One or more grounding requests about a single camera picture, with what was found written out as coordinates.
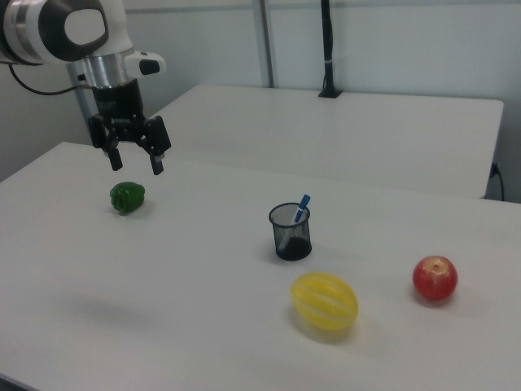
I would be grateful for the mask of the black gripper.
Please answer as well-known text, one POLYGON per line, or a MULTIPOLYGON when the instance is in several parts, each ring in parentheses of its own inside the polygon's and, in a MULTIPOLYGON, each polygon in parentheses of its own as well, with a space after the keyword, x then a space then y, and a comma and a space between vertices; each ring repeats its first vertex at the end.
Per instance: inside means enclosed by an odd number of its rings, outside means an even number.
POLYGON ((161 116, 148 120, 143 114, 137 80, 120 86, 92 89, 98 113, 88 120, 91 143, 110 160, 113 171, 123 167, 119 141, 139 143, 150 157, 152 172, 164 171, 162 160, 172 146, 161 116))

